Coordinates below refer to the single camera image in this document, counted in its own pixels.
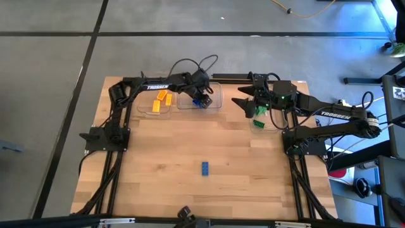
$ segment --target wooden table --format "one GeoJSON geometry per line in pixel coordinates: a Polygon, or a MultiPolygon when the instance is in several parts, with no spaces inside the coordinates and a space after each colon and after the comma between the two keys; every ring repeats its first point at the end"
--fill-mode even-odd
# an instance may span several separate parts
{"type": "MultiPolygon", "coordinates": [[[[107,118],[108,88],[121,79],[106,77],[95,125],[107,118]]],[[[293,83],[308,93],[305,82],[293,83]]],[[[166,120],[139,117],[135,108],[139,100],[135,100],[113,215],[175,218],[188,205],[194,215],[212,219],[297,219],[281,132],[254,133],[243,110],[231,101],[247,97],[237,90],[240,85],[221,86],[219,110],[179,110],[174,103],[166,120]],[[209,162],[208,177],[201,175],[205,161],[209,162]]],[[[316,126],[315,118],[305,125],[316,126]]],[[[106,152],[97,152],[84,161],[72,212],[80,210],[99,187],[105,157],[106,152]]],[[[336,216],[324,163],[315,156],[306,156],[306,163],[313,192],[336,216]]],[[[301,190],[308,217],[304,196],[301,190]]]]}

